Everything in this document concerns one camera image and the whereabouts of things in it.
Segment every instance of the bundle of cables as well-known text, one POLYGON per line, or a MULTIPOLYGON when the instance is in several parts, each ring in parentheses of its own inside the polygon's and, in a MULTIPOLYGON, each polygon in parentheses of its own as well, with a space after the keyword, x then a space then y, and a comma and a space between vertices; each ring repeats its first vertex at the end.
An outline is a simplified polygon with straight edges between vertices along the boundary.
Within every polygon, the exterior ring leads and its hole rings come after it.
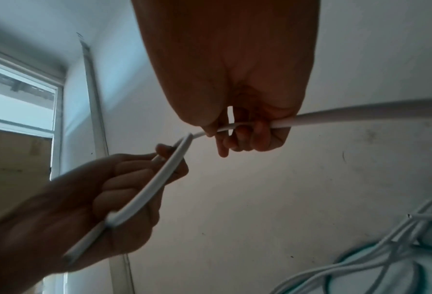
MULTIPOLYGON (((384 120, 384 119, 432 119, 432 98, 422 100, 399 101, 372 105, 355 106, 348 108, 338 108, 332 110, 307 113, 295 117, 284 118, 272 121, 271 128, 285 128, 308 124, 324 124, 350 121, 384 120)), ((229 124, 220 128, 218 131, 226 131, 236 128, 238 125, 250 123, 229 124)), ((80 239, 64 257, 70 262, 75 262, 93 242, 95 242, 106 230, 113 230, 115 227, 127 221, 135 215, 151 198, 159 191, 172 175, 174 170, 182 161, 188 151, 192 140, 203 137, 204 132, 188 134, 179 140, 174 146, 176 150, 172 156, 164 163, 155 177, 132 199, 126 206, 118 212, 110 212, 106 219, 98 223, 82 239, 80 239)), ((163 161, 157 156, 153 161, 163 161)), ((306 271, 295 275, 277 286, 271 294, 294 294, 300 293, 312 287, 315 281, 330 275, 346 274, 354 271, 384 266, 376 282, 366 292, 371 294, 386 274, 389 265, 401 260, 408 253, 409 247, 414 247, 413 242, 425 228, 426 219, 432 217, 432 201, 425 203, 417 210, 416 214, 405 219, 388 236, 376 244, 370 252, 356 260, 341 262, 331 266, 306 271), (382 255, 389 250, 388 258, 380 261, 372 261, 376 256, 382 255)))

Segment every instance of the thin inner wire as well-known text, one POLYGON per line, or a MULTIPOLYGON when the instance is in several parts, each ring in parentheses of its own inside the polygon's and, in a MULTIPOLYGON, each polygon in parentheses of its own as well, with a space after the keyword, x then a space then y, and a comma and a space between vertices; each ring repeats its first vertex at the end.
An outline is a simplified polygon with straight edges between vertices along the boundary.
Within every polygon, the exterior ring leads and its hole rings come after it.
MULTIPOLYGON (((432 118, 432 98, 379 103, 307 113, 295 117, 272 121, 270 126, 271 128, 285 128, 308 124, 408 118, 432 118)), ((218 132, 235 129, 238 125, 242 124, 250 125, 251 123, 229 124, 220 128, 218 132)), ((69 263, 75 262, 75 260, 77 260, 107 228, 113 229, 117 227, 135 215, 141 208, 143 208, 146 203, 154 196, 154 194, 165 185, 167 179, 172 175, 174 170, 183 159, 186 151, 191 145, 192 140, 203 137, 204 135, 204 132, 188 134, 186 137, 179 140, 174 145, 178 146, 176 151, 167 160, 156 176, 140 191, 140 193, 135 196, 134 199, 132 199, 120 211, 110 212, 104 220, 104 223, 96 225, 89 233, 87 233, 71 249, 69 249, 68 252, 66 252, 64 257, 69 261, 69 263)), ((162 160, 163 159, 159 156, 153 159, 153 161, 162 160)))

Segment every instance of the white wall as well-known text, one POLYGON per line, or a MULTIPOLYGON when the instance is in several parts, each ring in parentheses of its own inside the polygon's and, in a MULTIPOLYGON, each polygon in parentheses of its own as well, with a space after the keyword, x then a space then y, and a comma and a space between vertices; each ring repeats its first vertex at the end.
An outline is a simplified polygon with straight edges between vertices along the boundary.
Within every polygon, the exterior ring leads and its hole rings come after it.
MULTIPOLYGON (((61 172, 65 173, 96 158, 83 59, 67 73, 63 114, 61 172)), ((111 294, 109 262, 104 260, 70 273, 67 291, 68 294, 111 294)))
MULTIPOLYGON (((147 153, 196 130, 168 106, 130 4, 92 53, 111 154, 147 153)), ((70 87, 80 88, 74 76, 70 87)), ((93 159, 93 140, 89 122, 77 124, 86 96, 65 95, 63 163, 74 167, 93 159)), ((302 112, 425 96, 432 96, 432 1, 322 2, 302 112)), ((138 293, 266 293, 376 238, 432 197, 432 121, 299 127, 281 149, 228 159, 214 145, 193 143, 190 174, 166 189, 160 224, 130 255, 138 293)))

